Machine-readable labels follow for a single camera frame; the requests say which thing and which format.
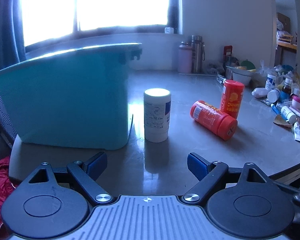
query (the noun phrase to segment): window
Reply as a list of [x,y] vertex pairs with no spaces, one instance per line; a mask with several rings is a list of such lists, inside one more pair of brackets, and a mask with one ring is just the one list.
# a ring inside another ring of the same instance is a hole
[[178,28],[178,0],[21,0],[26,52],[67,40]]

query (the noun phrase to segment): silver screw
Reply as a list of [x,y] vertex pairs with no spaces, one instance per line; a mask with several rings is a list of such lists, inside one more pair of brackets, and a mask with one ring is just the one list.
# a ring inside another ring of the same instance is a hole
[[109,194],[99,194],[96,196],[96,201],[98,202],[107,202],[111,200],[111,196]]
[[199,195],[194,194],[194,193],[186,194],[183,198],[189,202],[196,202],[200,199]]

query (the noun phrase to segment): bright window pane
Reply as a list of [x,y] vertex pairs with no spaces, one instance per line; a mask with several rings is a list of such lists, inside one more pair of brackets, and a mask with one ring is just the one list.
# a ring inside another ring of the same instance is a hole
[[25,46],[72,33],[74,0],[21,0]]
[[166,25],[169,0],[78,0],[81,30],[110,26]]

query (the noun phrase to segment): standing red bottle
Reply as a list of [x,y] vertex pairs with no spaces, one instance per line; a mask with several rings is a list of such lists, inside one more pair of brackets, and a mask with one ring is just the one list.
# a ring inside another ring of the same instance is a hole
[[202,100],[194,103],[190,116],[225,141],[232,137],[238,126],[236,119]]
[[243,92],[244,84],[234,80],[226,80],[223,85],[220,110],[237,119]]

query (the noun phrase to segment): teal plastic bin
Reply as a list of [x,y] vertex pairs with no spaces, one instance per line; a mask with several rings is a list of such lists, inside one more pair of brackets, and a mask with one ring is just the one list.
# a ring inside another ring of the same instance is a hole
[[0,70],[0,95],[21,140],[116,150],[128,141],[129,61],[138,43],[46,54]]

